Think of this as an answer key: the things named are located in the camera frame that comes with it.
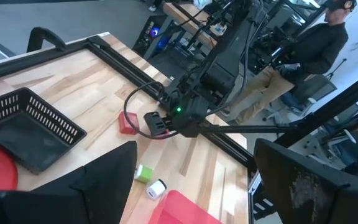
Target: concrete floor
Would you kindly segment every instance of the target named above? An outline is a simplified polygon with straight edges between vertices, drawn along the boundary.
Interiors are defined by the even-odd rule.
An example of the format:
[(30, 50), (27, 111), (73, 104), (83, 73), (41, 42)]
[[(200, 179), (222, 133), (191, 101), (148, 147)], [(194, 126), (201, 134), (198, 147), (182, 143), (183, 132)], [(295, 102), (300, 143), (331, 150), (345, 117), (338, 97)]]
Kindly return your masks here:
[[(64, 41), (110, 32), (124, 44), (132, 47), (148, 17), (162, 13), (149, 12), (148, 6), (148, 3), (138, 0), (0, 5), (0, 43), (15, 54), (23, 54), (27, 48), (31, 29), (40, 26), (54, 31)], [(168, 64), (156, 65), (156, 67), (162, 70), (171, 68)], [(236, 108), (234, 114), (248, 107), (257, 97), (260, 97), (260, 93), (253, 94), (250, 100), (246, 100), (243, 105)], [(271, 121), (263, 122), (263, 117), (264, 114), (261, 113), (249, 121), (249, 124), (272, 124)], [(244, 134), (244, 136), (248, 140), (246, 147), (251, 152), (254, 151), (257, 138), (271, 141), (277, 138), (276, 134)], [(292, 149), (301, 154), (309, 153), (302, 148), (302, 145), (302, 142), (299, 142)], [(276, 224), (281, 221), (278, 215), (274, 214), (257, 223)]]

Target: wooden table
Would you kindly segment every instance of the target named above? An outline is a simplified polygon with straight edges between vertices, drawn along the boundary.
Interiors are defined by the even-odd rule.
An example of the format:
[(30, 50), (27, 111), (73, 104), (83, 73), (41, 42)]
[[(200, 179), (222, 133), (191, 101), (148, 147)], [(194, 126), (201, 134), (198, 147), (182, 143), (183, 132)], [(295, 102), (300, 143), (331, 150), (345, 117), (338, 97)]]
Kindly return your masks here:
[[(103, 39), (145, 73), (165, 85), (169, 79), (112, 35)], [(128, 140), (138, 142), (138, 163), (154, 170), (166, 182), (223, 223), (248, 223), (247, 169), (203, 136), (155, 141), (118, 131), (118, 114), (135, 85), (87, 50), (0, 78), (0, 95), (29, 87), (88, 132), (70, 152), (40, 175), (17, 166), (19, 190), (32, 190), (85, 165)], [(138, 93), (129, 111), (139, 118), (159, 110), (146, 93)], [(217, 116), (214, 124), (227, 125)], [(141, 129), (147, 127), (139, 119)], [(231, 137), (246, 147), (240, 134)], [(145, 194), (145, 185), (134, 181), (121, 223), (147, 223), (158, 201)]]
[[(180, 4), (180, 6), (192, 16), (195, 16), (200, 11), (196, 6), (190, 3)], [(164, 32), (173, 21), (175, 21), (177, 24), (182, 24), (189, 19), (186, 15), (180, 12), (179, 9), (177, 9), (172, 3), (165, 3), (163, 5), (163, 11), (168, 17), (166, 18), (165, 22), (162, 24), (160, 28), (160, 32)], [(202, 23), (205, 23), (208, 17), (209, 17), (208, 13), (201, 12), (196, 16), (196, 19)], [(195, 24), (193, 21), (189, 21), (183, 24), (182, 28), (184, 28), (187, 32), (191, 34), (195, 34), (200, 27), (197, 24)], [(151, 43), (149, 49), (146, 51), (144, 55), (144, 58), (146, 58), (146, 60), (148, 60), (153, 55), (153, 52), (155, 51), (155, 48), (159, 41), (160, 39), (155, 39)], [(198, 36), (198, 41), (209, 49), (212, 49), (217, 44), (216, 40), (205, 32), (202, 32)]]

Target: red block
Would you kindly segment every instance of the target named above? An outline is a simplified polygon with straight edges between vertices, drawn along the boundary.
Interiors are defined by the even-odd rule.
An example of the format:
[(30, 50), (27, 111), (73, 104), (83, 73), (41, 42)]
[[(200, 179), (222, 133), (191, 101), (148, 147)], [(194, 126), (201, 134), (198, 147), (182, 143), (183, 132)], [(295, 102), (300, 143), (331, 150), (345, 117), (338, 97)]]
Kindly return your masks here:
[(171, 190), (154, 209), (149, 224), (221, 224), (221, 222), (178, 191)]
[[(132, 124), (139, 129), (139, 122), (137, 120), (137, 115), (135, 113), (128, 112), (128, 117)], [(132, 126), (128, 123), (127, 119), (125, 119), (124, 112), (122, 111), (118, 115), (118, 123), (119, 123), (119, 132), (122, 134), (137, 134), (137, 131), (132, 128)]]

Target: basket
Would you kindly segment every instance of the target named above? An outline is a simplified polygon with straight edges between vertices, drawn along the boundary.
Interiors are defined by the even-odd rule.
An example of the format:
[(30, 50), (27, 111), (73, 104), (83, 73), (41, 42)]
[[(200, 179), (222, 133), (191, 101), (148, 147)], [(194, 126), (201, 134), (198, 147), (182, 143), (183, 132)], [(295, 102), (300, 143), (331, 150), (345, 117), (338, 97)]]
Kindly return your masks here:
[(0, 147), (39, 174), (86, 132), (28, 88), (0, 96)]

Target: wooden tabletop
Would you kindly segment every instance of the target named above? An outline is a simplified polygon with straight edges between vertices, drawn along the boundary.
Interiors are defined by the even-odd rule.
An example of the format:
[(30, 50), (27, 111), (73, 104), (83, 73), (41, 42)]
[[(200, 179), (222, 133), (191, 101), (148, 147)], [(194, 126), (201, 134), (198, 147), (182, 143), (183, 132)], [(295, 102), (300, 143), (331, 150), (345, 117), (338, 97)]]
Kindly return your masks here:
[[(103, 39), (145, 73), (164, 85), (169, 79), (112, 35)], [(138, 142), (138, 164), (154, 170), (169, 190), (176, 189), (223, 223), (248, 223), (247, 169), (203, 136), (151, 140), (140, 135), (119, 133), (117, 117), (127, 95), (136, 88), (120, 73), (87, 50), (0, 78), (0, 95), (29, 87), (88, 132), (72, 150), (40, 175), (22, 166), (19, 190), (32, 190), (83, 166), (129, 141)], [(146, 93), (136, 94), (129, 103), (138, 114), (141, 130), (147, 132), (143, 114), (160, 111)], [(227, 125), (217, 116), (214, 124)], [(246, 147), (246, 139), (231, 134)], [(121, 223), (147, 223), (158, 204), (145, 194), (145, 185), (134, 181)]]
[[(180, 6), (186, 10), (190, 15), (194, 16), (200, 10), (193, 4), (180, 4)], [(174, 21), (178, 24), (181, 24), (187, 21), (189, 18), (185, 16), (182, 12), (179, 11), (172, 3), (165, 3), (163, 5), (164, 13), (168, 16), (171, 16)], [(196, 16), (198, 21), (204, 22), (208, 19), (209, 15), (206, 12), (201, 12)], [(182, 25), (182, 27), (189, 33), (195, 34), (199, 29), (198, 25), (196, 25), (193, 21), (189, 21)], [(212, 49), (216, 45), (216, 40), (213, 39), (210, 35), (202, 32), (198, 37), (198, 40), (203, 43), (203, 45), (207, 46), (209, 49)]]

